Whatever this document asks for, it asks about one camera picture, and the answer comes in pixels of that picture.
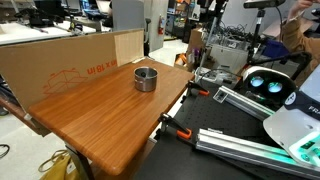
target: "robot eye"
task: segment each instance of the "robot eye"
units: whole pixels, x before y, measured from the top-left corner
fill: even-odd
[[[271,93],[280,92],[281,89],[282,89],[282,84],[281,84],[281,83],[278,83],[278,82],[271,82],[271,83],[269,83],[269,85],[268,85],[268,90],[269,90],[269,92],[271,92]]]
[[[250,83],[253,87],[259,87],[263,83],[263,79],[260,76],[255,76],[251,79]]]

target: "stainless steel cup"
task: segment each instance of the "stainless steel cup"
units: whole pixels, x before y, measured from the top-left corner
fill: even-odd
[[[150,67],[139,67],[134,70],[135,87],[139,91],[153,91],[157,85],[157,70]]]

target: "yellow bag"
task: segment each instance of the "yellow bag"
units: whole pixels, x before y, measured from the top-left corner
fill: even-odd
[[[44,165],[52,162],[53,165],[48,169],[43,169]],[[41,180],[78,180],[80,179],[79,172],[71,160],[67,150],[58,150],[52,157],[46,160],[39,166],[38,171],[46,172],[41,177]]]

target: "table leg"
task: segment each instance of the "table leg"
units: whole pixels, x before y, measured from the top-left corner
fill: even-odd
[[[74,165],[79,172],[81,180],[94,180],[88,159],[71,145],[66,143],[66,147]]]

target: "wooden tabletop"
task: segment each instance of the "wooden tabletop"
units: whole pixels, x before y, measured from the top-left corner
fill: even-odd
[[[157,87],[140,92],[134,69],[158,71]],[[156,61],[130,63],[102,78],[50,96],[29,108],[36,120],[110,175],[120,174],[146,143],[194,75]]]

